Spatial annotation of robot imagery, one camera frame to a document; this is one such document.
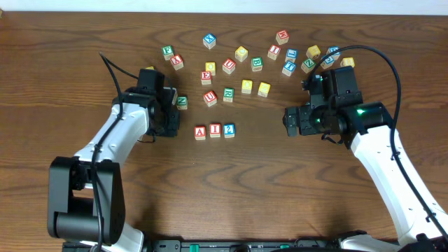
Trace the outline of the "green N wooden block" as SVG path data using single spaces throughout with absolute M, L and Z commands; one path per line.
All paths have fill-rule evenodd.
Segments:
M 188 98 L 186 96 L 177 97 L 176 106 L 178 110 L 188 109 Z

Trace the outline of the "red A wooden block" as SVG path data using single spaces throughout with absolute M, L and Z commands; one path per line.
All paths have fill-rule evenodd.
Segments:
M 196 140 L 205 140 L 206 139 L 206 127 L 205 126 L 196 126 L 195 127 L 195 139 Z

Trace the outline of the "red U wooden block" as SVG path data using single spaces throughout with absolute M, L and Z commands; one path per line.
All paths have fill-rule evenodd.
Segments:
M 216 96 L 216 94 L 215 94 L 215 92 L 213 90 L 205 93 L 203 95 L 203 99 L 204 99 L 204 102 L 206 103 L 206 105 L 208 107 L 213 106 L 218 101 L 217 96 Z

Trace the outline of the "blue 2 wooden block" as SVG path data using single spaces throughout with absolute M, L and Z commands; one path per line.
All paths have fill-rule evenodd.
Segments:
M 235 136 L 235 125 L 226 124 L 223 126 L 223 133 L 225 138 L 232 138 Z

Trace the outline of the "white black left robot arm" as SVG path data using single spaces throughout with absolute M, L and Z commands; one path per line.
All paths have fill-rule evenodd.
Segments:
M 145 234 L 126 223 L 121 169 L 143 136 L 175 137 L 176 88 L 165 75 L 141 69 L 136 86 L 118 92 L 94 138 L 49 168 L 48 234 L 63 251 L 150 251 Z

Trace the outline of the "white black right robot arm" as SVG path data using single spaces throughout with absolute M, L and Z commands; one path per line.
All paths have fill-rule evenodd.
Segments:
M 365 103 L 350 66 L 314 74 L 302 82 L 309 94 L 303 106 L 288 107 L 288 136 L 321 135 L 346 146 L 361 162 L 383 199 L 400 251 L 446 251 L 447 212 L 431 195 L 407 156 L 386 107 Z

